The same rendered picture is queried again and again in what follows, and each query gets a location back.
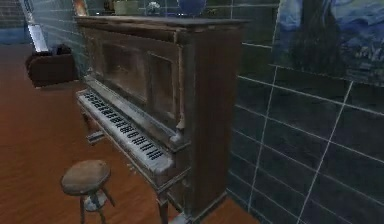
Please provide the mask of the blue night sky painting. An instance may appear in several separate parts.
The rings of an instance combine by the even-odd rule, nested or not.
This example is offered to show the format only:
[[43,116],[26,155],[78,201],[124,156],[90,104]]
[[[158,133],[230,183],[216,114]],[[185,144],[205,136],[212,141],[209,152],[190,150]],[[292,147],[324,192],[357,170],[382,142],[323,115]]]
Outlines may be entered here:
[[272,63],[384,87],[384,0],[280,0]]

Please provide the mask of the small white flower ornament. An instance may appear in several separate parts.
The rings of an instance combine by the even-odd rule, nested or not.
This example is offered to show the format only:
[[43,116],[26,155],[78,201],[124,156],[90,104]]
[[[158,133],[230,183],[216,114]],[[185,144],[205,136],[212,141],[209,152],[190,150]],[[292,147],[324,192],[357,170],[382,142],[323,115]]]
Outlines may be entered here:
[[151,1],[147,5],[147,14],[148,15],[159,15],[160,14],[160,4],[155,1]]

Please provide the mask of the blue round vase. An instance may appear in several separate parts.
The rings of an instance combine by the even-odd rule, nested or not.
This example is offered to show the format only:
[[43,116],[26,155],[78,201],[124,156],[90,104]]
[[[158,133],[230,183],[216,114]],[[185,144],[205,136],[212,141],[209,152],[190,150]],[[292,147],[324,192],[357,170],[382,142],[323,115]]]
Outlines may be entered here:
[[205,7],[207,0],[177,0],[180,10],[188,16],[200,15]]

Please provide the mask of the round brown wooden stool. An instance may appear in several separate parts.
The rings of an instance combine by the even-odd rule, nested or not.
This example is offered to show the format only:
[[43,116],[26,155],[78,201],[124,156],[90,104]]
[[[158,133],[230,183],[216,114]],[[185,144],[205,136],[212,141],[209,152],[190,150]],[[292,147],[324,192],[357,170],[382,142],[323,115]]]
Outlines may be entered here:
[[83,160],[66,170],[60,179],[64,194],[79,199],[80,224],[85,224],[85,213],[98,213],[101,224],[107,224],[103,207],[109,201],[115,206],[113,197],[105,184],[111,176],[110,166],[103,160]]

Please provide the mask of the brown upright piano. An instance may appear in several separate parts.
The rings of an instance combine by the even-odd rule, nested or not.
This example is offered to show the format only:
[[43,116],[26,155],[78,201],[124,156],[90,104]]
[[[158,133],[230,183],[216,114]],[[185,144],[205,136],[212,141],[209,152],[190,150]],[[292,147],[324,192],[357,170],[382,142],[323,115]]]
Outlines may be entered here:
[[77,102],[156,194],[161,224],[198,224],[226,196],[240,19],[79,16]]

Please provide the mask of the orange framed picture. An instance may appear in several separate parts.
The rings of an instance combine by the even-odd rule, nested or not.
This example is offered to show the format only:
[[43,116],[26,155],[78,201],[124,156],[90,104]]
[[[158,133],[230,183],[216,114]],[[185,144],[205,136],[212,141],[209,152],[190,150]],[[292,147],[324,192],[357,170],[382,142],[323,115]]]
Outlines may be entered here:
[[73,0],[73,7],[77,16],[87,16],[86,0]]

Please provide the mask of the pale green box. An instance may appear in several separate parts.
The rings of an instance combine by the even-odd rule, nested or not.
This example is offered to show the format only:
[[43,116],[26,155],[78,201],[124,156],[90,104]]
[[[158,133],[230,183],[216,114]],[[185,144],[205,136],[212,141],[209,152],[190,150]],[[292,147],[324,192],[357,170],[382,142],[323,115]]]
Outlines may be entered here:
[[138,15],[138,0],[116,0],[114,2],[114,10],[116,15]]

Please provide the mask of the pale leaning panel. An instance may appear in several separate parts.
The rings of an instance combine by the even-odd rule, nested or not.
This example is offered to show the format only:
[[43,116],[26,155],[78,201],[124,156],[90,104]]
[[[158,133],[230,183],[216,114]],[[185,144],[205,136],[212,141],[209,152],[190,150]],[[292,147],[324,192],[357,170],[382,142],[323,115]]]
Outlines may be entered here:
[[25,27],[36,52],[48,52],[48,46],[39,23],[34,19],[32,0],[19,0],[24,14]]

